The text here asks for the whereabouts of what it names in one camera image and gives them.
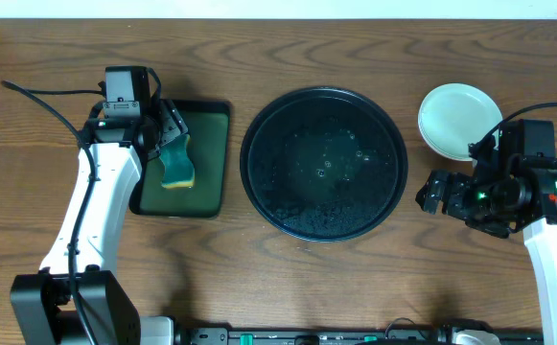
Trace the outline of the green and yellow sponge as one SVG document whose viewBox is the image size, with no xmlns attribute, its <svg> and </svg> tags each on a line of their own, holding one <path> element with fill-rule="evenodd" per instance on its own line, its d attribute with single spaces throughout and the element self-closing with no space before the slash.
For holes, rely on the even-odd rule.
<svg viewBox="0 0 557 345">
<path fill-rule="evenodd" d="M 182 134 L 161 148 L 164 166 L 161 186 L 164 189 L 191 188 L 195 184 L 195 167 L 188 155 L 190 135 Z"/>
</svg>

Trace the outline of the mint green plate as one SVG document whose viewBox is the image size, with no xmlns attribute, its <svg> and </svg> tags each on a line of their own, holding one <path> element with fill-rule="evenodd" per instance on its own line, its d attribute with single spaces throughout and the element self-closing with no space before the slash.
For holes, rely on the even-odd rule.
<svg viewBox="0 0 557 345">
<path fill-rule="evenodd" d="M 478 143 L 501 120 L 497 104 L 483 91 L 464 83 L 432 89 L 418 111 L 419 131 L 446 153 L 463 157 L 471 157 L 469 145 Z"/>
<path fill-rule="evenodd" d="M 447 159 L 451 159 L 453 161 L 461 161 L 461 162 L 472 162 L 473 161 L 473 159 L 471 157 L 463 157 L 463 156 L 458 156 L 458 155 L 454 155 L 454 154 L 451 154 L 451 153 L 446 153 L 445 151 L 443 151 L 440 148 L 438 148 L 437 146 L 435 146 L 433 144 L 433 142 L 430 140 L 430 138 L 428 137 L 428 135 L 423 130 L 420 130 L 420 134 L 421 134 L 421 137 L 423 138 L 424 142 L 435 153 L 438 153 L 442 157 L 447 158 Z"/>
</svg>

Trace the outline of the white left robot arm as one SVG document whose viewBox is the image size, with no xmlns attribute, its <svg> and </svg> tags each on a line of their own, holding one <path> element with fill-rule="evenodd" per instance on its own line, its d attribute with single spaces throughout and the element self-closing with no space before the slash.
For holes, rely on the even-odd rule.
<svg viewBox="0 0 557 345">
<path fill-rule="evenodd" d="M 130 198 L 154 159 L 164 189 L 190 188 L 190 134 L 174 102 L 151 87 L 150 67 L 105 70 L 82 128 L 74 192 L 51 250 L 35 274 L 14 278 L 11 304 L 28 344 L 166 344 L 181 336 L 169 316 L 142 317 L 117 281 L 117 252 Z"/>
</svg>

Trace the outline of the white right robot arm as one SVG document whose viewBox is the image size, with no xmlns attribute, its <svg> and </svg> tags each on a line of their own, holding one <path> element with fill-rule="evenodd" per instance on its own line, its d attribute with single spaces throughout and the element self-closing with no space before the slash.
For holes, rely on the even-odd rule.
<svg viewBox="0 0 557 345">
<path fill-rule="evenodd" d="M 506 239 L 522 233 L 539 294 L 543 337 L 557 344 L 557 155 L 550 121 L 518 120 L 484 140 L 473 175 L 434 170 L 421 209 Z"/>
</svg>

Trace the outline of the mint green plate front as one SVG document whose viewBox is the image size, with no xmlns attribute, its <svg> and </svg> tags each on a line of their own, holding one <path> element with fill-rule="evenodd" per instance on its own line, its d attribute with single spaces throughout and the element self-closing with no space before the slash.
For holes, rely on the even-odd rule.
<svg viewBox="0 0 557 345">
<path fill-rule="evenodd" d="M 446 153 L 463 157 L 471 157 L 469 145 L 478 143 L 501 120 L 497 104 L 483 91 L 464 83 L 432 89 L 418 111 L 419 131 Z"/>
</svg>

